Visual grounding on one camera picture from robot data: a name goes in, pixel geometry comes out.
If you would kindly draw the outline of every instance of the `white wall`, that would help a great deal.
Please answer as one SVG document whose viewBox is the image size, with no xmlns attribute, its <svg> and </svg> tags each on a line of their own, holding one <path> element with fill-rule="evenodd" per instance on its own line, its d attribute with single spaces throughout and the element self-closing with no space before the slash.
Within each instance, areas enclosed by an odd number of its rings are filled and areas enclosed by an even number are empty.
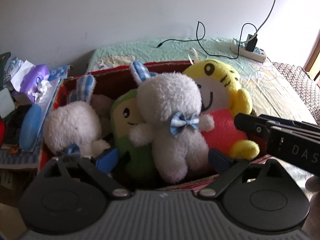
<svg viewBox="0 0 320 240">
<path fill-rule="evenodd" d="M 90 52 L 116 42 L 194 37 L 238 38 L 260 25 L 273 0 L 0 0 L 0 51 L 49 67 L 86 69 Z M 320 29 L 320 0 L 277 0 L 258 35 L 272 61 L 304 65 Z M 244 36 L 253 32 L 250 27 Z"/>
</svg>

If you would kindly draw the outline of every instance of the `black cable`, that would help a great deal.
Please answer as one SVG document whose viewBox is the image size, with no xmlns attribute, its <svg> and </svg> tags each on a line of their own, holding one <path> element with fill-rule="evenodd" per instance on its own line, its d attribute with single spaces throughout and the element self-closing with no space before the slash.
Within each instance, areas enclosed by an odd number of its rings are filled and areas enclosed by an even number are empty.
<svg viewBox="0 0 320 240">
<path fill-rule="evenodd" d="M 202 36 L 201 39 L 198 38 L 199 24 L 201 24 L 202 27 L 203 27 L 203 36 Z M 245 23 L 245 24 L 242 26 L 242 28 L 241 28 L 240 40 L 241 40 L 241 37 L 242 37 L 243 28 L 244 28 L 244 26 L 246 26 L 247 24 L 252 25 L 252 26 L 256 29 L 256 31 L 257 31 L 257 27 L 254 26 L 252 23 Z M 196 29 L 196 40 L 167 39 L 167 40 L 162 41 L 161 43 L 159 43 L 158 46 L 157 46 L 157 48 L 161 47 L 162 44 L 164 44 L 164 43 L 167 42 L 167 41 L 182 41 L 182 42 L 197 41 L 198 44 L 200 45 L 200 47 L 203 49 L 203 51 L 204 51 L 208 56 L 212 56 L 212 57 L 225 57 L 225 58 L 229 58 L 229 59 L 237 59 L 237 58 L 239 57 L 240 43 L 239 43 L 239 45 L 238 45 L 238 54 L 237 54 L 236 57 L 228 57 L 228 56 L 224 56 L 224 55 L 211 55 L 211 54 L 209 54 L 209 53 L 204 49 L 204 47 L 202 47 L 202 45 L 200 44 L 200 41 L 204 38 L 204 36 L 205 36 L 205 27 L 204 27 L 204 24 L 203 24 L 202 22 L 198 21 L 198 25 L 197 25 L 197 29 Z"/>
<path fill-rule="evenodd" d="M 204 27 L 203 23 L 201 23 L 201 24 L 202 24 L 202 26 L 203 26 L 204 33 L 203 33 L 202 38 L 201 38 L 201 39 L 199 39 L 199 41 L 200 41 L 200 40 L 202 40 L 202 39 L 204 38 L 204 36 L 205 36 L 205 27 Z M 178 39 L 167 39 L 167 40 L 162 41 L 161 43 L 159 43 L 159 44 L 158 44 L 158 46 L 157 46 L 157 48 L 161 47 L 161 46 L 162 46 L 162 44 L 164 44 L 164 43 L 165 43 L 165 42 L 167 42 L 167 41 L 183 41 L 183 42 L 185 42 L 185 41 L 198 41 L 198 39 L 197 39 L 197 40 L 178 40 Z"/>
<path fill-rule="evenodd" d="M 238 45 L 238 54 L 237 54 L 236 57 L 228 57 L 228 56 L 224 56 L 224 55 L 212 55 L 212 54 L 209 54 L 209 53 L 204 49 L 204 47 L 202 47 L 202 45 L 200 44 L 200 40 L 198 39 L 199 23 L 201 23 L 202 26 L 204 27 L 204 24 L 203 24 L 202 22 L 199 22 L 199 21 L 198 21 L 197 30 L 196 30 L 197 41 L 198 41 L 198 44 L 199 44 L 199 46 L 201 47 L 201 49 L 203 49 L 203 51 L 204 51 L 208 56 L 212 56 L 212 57 L 225 57 L 225 58 L 229 58 L 229 59 L 237 59 L 237 58 L 239 57 L 240 42 L 239 42 L 239 45 Z M 241 37 L 242 37 L 243 27 L 246 26 L 247 24 L 252 25 L 252 26 L 257 30 L 257 28 L 256 28 L 252 23 L 245 23 L 244 25 L 242 25 L 242 28 L 241 28 L 240 40 L 241 40 Z"/>
</svg>

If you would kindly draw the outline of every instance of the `purple tissue box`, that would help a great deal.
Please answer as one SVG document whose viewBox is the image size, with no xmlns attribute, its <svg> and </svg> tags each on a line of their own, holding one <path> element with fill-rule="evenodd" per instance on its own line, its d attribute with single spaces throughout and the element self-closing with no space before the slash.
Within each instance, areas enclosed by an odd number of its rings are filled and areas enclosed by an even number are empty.
<svg viewBox="0 0 320 240">
<path fill-rule="evenodd" d="M 38 84 L 42 80 L 48 80 L 50 71 L 45 64 L 34 66 L 30 71 L 23 77 L 20 91 L 14 92 L 13 97 L 20 103 L 20 105 L 34 104 L 35 97 L 32 93 L 38 91 Z"/>
</svg>

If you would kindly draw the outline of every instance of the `green object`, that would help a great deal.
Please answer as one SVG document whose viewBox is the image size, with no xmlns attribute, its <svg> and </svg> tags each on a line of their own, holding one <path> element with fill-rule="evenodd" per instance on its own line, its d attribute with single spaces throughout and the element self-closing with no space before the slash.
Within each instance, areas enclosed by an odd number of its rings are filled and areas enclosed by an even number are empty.
<svg viewBox="0 0 320 240">
<path fill-rule="evenodd" d="M 6 52 L 0 55 L 0 90 L 3 89 L 4 67 L 10 56 L 11 56 L 10 52 Z"/>
<path fill-rule="evenodd" d="M 144 120 L 137 108 L 137 90 L 130 90 L 120 96 L 113 104 L 111 114 L 111 128 L 116 147 L 120 156 L 129 152 L 131 161 L 126 165 L 127 173 L 133 179 L 150 180 L 156 176 L 157 171 L 151 154 L 151 144 L 136 148 L 129 141 L 130 129 Z"/>
</svg>

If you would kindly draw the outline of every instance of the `blue lid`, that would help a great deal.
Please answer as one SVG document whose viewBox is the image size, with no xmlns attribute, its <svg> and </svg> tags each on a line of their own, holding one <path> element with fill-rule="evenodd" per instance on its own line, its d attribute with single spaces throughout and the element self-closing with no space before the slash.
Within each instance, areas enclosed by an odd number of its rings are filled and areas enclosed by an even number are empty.
<svg viewBox="0 0 320 240">
<path fill-rule="evenodd" d="M 96 161 L 99 171 L 110 173 L 119 161 L 119 150 L 117 148 L 104 150 L 102 157 Z"/>
<path fill-rule="evenodd" d="M 23 151 L 30 151 L 36 142 L 41 122 L 41 112 L 39 105 L 33 105 L 23 119 L 19 137 L 19 147 Z"/>
</svg>

